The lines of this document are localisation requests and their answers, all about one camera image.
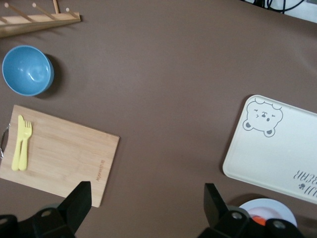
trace bowl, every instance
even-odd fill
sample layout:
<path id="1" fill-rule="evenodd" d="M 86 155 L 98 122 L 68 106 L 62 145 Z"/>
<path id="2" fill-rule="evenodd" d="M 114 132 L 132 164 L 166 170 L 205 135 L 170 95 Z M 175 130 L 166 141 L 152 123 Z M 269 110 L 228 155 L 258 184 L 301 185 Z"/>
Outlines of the bowl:
<path id="1" fill-rule="evenodd" d="M 2 74 L 14 92 L 23 96 L 35 96 L 46 91 L 54 79 L 50 60 L 33 46 L 17 46 L 4 57 Z"/>

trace yellow knife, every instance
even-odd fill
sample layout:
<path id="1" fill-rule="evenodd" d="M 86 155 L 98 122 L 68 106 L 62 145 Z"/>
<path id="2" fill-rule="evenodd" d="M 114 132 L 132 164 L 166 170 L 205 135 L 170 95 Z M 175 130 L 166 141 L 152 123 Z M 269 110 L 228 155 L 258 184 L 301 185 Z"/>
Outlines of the yellow knife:
<path id="1" fill-rule="evenodd" d="M 19 170 L 19 160 L 20 160 L 20 153 L 21 153 L 21 143 L 23 140 L 23 134 L 24 134 L 24 119 L 23 116 L 18 116 L 18 136 L 16 139 L 16 145 L 13 155 L 13 161 L 11 168 L 14 171 Z"/>

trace yellow fork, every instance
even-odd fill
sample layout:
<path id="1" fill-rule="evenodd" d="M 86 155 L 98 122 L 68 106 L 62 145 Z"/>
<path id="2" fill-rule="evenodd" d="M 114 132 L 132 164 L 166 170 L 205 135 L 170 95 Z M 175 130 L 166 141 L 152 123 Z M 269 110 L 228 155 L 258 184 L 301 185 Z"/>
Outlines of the yellow fork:
<path id="1" fill-rule="evenodd" d="M 26 120 L 24 134 L 23 134 L 20 161 L 19 161 L 19 169 L 20 170 L 26 170 L 26 168 L 27 168 L 27 164 L 28 164 L 28 139 L 31 137 L 31 135 L 32 135 L 32 125 L 28 120 Z"/>

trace plastic cutting board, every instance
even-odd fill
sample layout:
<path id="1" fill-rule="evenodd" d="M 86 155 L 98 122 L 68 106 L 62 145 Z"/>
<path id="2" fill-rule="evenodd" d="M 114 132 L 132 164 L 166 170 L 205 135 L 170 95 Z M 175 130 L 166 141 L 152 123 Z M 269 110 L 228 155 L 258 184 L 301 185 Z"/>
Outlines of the plastic cutting board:
<path id="1" fill-rule="evenodd" d="M 317 114 L 251 96 L 223 171 L 233 179 L 317 204 Z"/>

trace plate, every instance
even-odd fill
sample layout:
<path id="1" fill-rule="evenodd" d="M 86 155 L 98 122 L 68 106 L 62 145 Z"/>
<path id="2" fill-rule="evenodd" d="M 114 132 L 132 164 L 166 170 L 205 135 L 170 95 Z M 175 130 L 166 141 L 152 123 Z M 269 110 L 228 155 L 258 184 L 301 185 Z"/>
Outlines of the plate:
<path id="1" fill-rule="evenodd" d="M 292 211 L 279 201 L 259 198 L 242 204 L 240 208 L 246 210 L 251 217 L 259 216 L 265 220 L 273 218 L 283 219 L 297 227 L 297 222 Z"/>

